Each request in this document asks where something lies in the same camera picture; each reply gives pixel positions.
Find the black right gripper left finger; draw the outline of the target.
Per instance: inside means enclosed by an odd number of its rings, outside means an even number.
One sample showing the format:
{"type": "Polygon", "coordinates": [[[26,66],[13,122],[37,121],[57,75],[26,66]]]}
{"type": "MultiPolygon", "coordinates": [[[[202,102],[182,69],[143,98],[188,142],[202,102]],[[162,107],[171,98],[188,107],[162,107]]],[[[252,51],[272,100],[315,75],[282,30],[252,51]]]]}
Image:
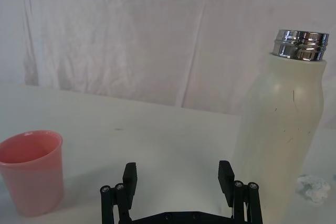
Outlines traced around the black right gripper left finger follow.
{"type": "Polygon", "coordinates": [[[136,163],[127,163],[124,169],[122,182],[113,188],[104,185],[100,188],[101,220],[102,224],[114,223],[113,206],[117,205],[119,223],[132,223],[129,210],[132,207],[137,184],[136,163]]]}

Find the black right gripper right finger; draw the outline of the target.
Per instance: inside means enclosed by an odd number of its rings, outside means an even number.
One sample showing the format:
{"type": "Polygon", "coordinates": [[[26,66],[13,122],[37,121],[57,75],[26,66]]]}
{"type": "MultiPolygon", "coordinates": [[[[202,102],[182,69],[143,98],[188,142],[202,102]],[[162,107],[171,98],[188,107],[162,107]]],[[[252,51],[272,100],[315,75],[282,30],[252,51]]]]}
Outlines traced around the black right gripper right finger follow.
{"type": "Polygon", "coordinates": [[[246,185],[236,180],[228,161],[219,161],[218,181],[232,210],[231,217],[226,217],[224,223],[263,223],[259,186],[256,183],[246,185]]]}

